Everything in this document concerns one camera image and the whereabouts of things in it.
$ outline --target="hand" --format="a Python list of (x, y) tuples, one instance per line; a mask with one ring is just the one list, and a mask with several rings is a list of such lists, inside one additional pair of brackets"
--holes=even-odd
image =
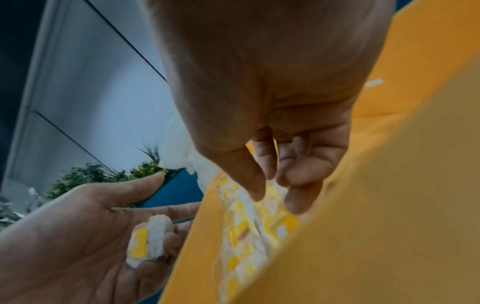
[(152, 215), (194, 217), (200, 203), (119, 208), (151, 196), (161, 174), (123, 183), (88, 184), (59, 197), (0, 233), (1, 303), (133, 304), (165, 285), (191, 225), (175, 225), (169, 258), (125, 263), (133, 228)]
[(286, 207), (306, 211), (347, 151), (395, 1), (142, 3), (198, 151), (254, 200), (276, 177), (289, 187)]

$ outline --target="yellow fabric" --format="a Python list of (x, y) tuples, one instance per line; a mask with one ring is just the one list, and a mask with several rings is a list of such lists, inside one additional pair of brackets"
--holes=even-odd
[[(360, 96), (312, 222), (235, 303), (480, 298), (480, 63), (413, 114), (479, 54), (479, 20), (477, 0), (416, 0), (396, 16), (369, 78), (384, 83)], [(160, 302), (217, 303), (221, 242), (211, 186)]]

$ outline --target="yellow cloth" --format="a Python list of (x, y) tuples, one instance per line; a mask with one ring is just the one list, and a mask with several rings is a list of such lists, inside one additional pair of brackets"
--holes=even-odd
[[(235, 303), (478, 301), (479, 20), (478, 0), (417, 0), (396, 16), (369, 79), (384, 84), (360, 96), (310, 224)], [(161, 303), (219, 301), (221, 241), (210, 187)]]

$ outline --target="green plant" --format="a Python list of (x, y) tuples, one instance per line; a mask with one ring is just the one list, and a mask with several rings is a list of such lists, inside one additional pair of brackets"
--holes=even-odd
[(111, 170), (101, 164), (85, 164), (84, 167), (73, 167), (66, 172), (46, 194), (49, 199), (56, 199), (73, 188), (87, 183), (114, 183), (128, 181), (132, 179), (142, 178), (163, 172), (165, 181), (163, 185), (175, 177), (180, 170), (169, 170), (159, 167), (160, 157), (158, 147), (145, 147), (145, 150), (139, 149), (148, 157), (150, 161), (144, 161), (138, 167), (133, 168), (129, 172), (122, 170), (120, 172)]

